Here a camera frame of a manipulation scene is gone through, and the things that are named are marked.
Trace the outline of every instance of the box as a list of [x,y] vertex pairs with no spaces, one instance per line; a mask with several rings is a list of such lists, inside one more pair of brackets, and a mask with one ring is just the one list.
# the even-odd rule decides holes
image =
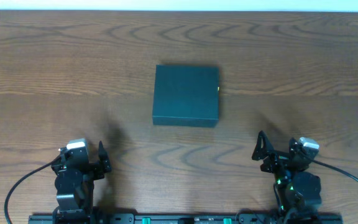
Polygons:
[[214,127],[219,119],[219,68],[157,65],[153,124]]

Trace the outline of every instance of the wood grain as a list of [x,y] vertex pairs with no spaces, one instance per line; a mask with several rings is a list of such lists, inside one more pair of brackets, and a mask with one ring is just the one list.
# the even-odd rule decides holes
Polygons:
[[[153,126],[155,65],[221,68],[214,129]],[[273,176],[250,156],[259,130],[321,145],[358,176],[358,14],[0,11],[0,223],[16,180],[69,140],[102,140],[114,171],[96,183],[107,211],[274,208]],[[321,211],[358,223],[358,184],[312,165]],[[56,206],[50,169],[12,195],[14,223]]]

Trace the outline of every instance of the wooden table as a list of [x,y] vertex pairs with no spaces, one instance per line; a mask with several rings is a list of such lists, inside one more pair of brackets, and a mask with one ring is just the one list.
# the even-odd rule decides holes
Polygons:
[[[152,125],[155,65],[217,65],[213,128]],[[0,223],[24,174],[71,139],[102,140],[114,166],[94,204],[139,213],[275,208],[273,175],[251,160],[257,133],[321,145],[358,176],[358,14],[0,11]],[[321,211],[358,223],[358,184],[316,164]],[[56,206],[55,174],[13,193],[14,223]]]

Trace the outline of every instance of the white wall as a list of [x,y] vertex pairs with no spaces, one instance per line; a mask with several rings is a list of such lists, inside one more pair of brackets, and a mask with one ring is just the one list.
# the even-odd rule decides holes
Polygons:
[[0,0],[0,9],[358,12],[358,0]]

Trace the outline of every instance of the green clip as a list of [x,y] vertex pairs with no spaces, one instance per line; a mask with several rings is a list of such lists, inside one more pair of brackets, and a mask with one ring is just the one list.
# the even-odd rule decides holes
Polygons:
[[223,224],[231,224],[231,218],[224,218]]
[[152,220],[151,218],[142,218],[142,224],[151,224]]

